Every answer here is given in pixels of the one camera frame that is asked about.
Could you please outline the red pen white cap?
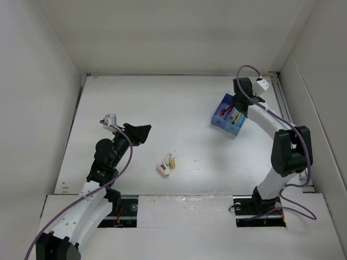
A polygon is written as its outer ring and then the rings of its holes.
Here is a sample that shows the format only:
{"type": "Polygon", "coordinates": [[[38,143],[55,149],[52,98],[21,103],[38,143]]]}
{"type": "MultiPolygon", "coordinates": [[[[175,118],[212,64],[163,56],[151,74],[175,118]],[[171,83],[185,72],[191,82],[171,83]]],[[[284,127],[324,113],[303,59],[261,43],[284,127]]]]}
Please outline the red pen white cap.
{"type": "Polygon", "coordinates": [[[228,116],[234,109],[234,103],[231,103],[228,107],[225,108],[225,116],[228,116]]]}

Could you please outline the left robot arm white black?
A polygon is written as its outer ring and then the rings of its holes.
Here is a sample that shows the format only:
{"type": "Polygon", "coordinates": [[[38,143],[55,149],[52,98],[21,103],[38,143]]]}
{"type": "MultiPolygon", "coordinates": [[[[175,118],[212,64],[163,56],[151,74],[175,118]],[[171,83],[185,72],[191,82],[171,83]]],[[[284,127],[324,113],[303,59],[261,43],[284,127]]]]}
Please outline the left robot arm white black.
{"type": "Polygon", "coordinates": [[[108,215],[121,208],[121,193],[112,189],[122,175],[117,166],[126,152],[143,144],[151,125],[118,127],[108,115],[100,121],[113,139],[101,139],[95,146],[94,161],[79,196],[35,237],[31,248],[36,259],[81,259],[83,246],[108,215]],[[49,231],[46,228],[55,226],[49,231]]]}

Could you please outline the red pen thin slanted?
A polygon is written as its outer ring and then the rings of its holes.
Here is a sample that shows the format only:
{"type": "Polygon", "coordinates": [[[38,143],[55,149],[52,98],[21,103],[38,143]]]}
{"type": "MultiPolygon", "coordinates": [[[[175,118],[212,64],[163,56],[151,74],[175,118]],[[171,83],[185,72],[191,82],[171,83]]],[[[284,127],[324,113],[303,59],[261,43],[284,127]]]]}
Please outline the red pen thin slanted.
{"type": "Polygon", "coordinates": [[[225,113],[227,112],[228,109],[229,109],[229,106],[223,107],[223,108],[221,109],[221,111],[220,111],[218,117],[223,119],[223,117],[224,117],[224,115],[225,115],[225,113]]]}

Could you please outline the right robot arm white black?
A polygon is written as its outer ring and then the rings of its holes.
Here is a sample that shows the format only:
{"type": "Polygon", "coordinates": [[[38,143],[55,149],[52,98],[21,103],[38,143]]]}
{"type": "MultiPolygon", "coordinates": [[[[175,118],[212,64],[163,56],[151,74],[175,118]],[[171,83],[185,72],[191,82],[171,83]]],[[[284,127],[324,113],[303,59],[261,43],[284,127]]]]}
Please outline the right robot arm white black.
{"type": "Polygon", "coordinates": [[[269,110],[265,100],[254,94],[250,78],[237,77],[233,86],[235,108],[273,140],[272,167],[246,202],[246,210],[259,218],[277,209],[290,181],[313,164],[311,133],[306,126],[295,126],[269,110]]]}

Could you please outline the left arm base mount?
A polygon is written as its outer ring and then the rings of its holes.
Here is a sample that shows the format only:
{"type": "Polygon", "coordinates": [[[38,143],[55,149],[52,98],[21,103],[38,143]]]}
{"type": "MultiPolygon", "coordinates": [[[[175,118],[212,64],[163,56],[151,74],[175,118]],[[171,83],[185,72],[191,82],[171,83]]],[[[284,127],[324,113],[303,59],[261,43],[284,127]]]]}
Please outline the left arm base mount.
{"type": "Polygon", "coordinates": [[[121,199],[119,211],[105,217],[98,228],[136,228],[137,213],[138,197],[124,197],[121,199]]]}

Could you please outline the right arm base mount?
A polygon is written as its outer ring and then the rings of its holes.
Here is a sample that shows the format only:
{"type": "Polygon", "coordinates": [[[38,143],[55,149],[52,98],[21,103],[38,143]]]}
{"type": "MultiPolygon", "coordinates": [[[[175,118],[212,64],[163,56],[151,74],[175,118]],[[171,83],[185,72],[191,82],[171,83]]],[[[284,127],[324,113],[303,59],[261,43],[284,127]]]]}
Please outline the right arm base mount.
{"type": "Polygon", "coordinates": [[[235,214],[238,228],[286,227],[279,197],[262,201],[251,195],[233,196],[229,211],[235,214]]]}

